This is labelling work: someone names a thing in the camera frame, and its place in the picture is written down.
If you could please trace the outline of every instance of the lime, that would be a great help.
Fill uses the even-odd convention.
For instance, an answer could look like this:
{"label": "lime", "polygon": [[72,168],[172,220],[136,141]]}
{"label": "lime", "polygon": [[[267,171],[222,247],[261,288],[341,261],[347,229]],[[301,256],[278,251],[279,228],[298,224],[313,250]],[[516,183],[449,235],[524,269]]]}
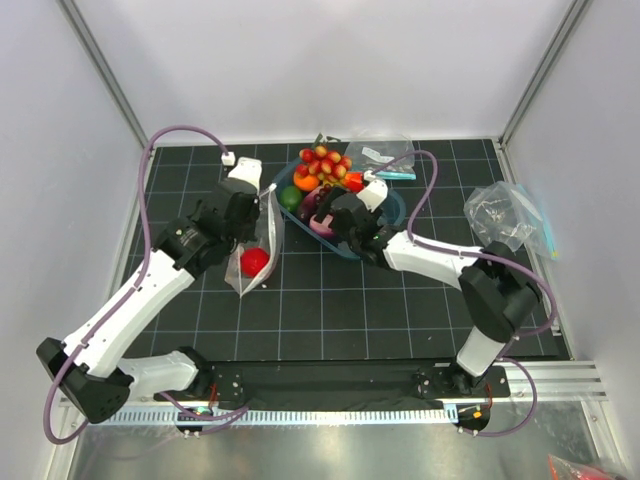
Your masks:
{"label": "lime", "polygon": [[280,204],[291,213],[296,211],[300,202],[302,202],[302,192],[298,187],[291,185],[280,193]]}

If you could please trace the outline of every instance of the bowl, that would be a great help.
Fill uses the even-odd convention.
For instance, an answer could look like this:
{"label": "bowl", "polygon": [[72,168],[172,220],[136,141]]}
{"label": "bowl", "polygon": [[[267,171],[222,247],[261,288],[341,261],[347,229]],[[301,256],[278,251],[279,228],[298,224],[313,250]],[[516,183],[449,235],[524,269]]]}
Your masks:
{"label": "bowl", "polygon": [[[298,158],[288,163],[273,179],[273,182],[276,184],[276,195],[278,196],[278,199],[280,198],[280,192],[282,192],[282,189],[293,185],[293,173],[300,162],[302,162],[302,160]],[[402,223],[402,221],[404,220],[407,212],[407,207],[402,197],[391,189],[389,190],[389,195],[387,195],[385,201],[382,202],[382,205],[380,205],[380,208],[382,208],[382,215],[378,220],[378,223],[380,225],[400,225],[400,223]],[[340,242],[332,242],[330,240],[326,240],[320,235],[316,234],[307,225],[298,220],[294,214],[289,212],[282,205],[280,205],[280,210],[284,214],[285,218],[295,223],[298,227],[307,232],[332,252],[337,253],[343,258],[348,258],[350,260],[360,260],[360,257],[349,249],[349,245],[344,240]]]}

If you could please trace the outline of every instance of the clear plastic bag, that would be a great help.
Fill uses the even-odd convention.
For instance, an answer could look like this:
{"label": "clear plastic bag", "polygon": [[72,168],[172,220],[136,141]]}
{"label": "clear plastic bag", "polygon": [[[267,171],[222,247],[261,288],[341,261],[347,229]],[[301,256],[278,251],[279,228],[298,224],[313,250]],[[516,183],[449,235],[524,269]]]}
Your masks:
{"label": "clear plastic bag", "polygon": [[553,480],[625,480],[625,477],[605,473],[595,467],[568,462],[554,455],[549,455],[549,467]]}
{"label": "clear plastic bag", "polygon": [[[347,146],[345,155],[353,161],[352,171],[364,172],[379,167],[400,155],[413,151],[413,143],[402,135],[362,133]],[[415,157],[409,155],[398,163],[377,173],[388,180],[415,180]]]}
{"label": "clear plastic bag", "polygon": [[485,245],[497,240],[515,252],[525,244],[542,256],[558,256],[544,216],[521,185],[497,182],[476,188],[464,214]]}
{"label": "clear plastic bag", "polygon": [[[242,297],[256,286],[264,282],[273,273],[278,264],[282,240],[284,237],[284,221],[278,207],[276,184],[260,193],[260,217],[256,222],[256,240],[237,246],[229,257],[224,281]],[[249,277],[242,272],[242,254],[250,248],[259,247],[269,255],[269,261],[255,277]]]}

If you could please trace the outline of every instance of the white panel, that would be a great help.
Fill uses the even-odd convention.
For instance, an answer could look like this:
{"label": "white panel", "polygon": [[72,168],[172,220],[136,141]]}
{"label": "white panel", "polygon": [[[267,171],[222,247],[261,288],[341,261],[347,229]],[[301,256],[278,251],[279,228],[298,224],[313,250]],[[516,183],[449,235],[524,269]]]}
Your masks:
{"label": "white panel", "polygon": [[509,148],[555,231],[575,354],[593,358],[640,473],[640,3],[595,1]]}
{"label": "white panel", "polygon": [[147,134],[255,141],[498,135],[570,0],[78,3]]}
{"label": "white panel", "polygon": [[53,1],[3,2],[0,85],[0,477],[40,479],[50,380],[35,349],[104,302],[140,149]]}

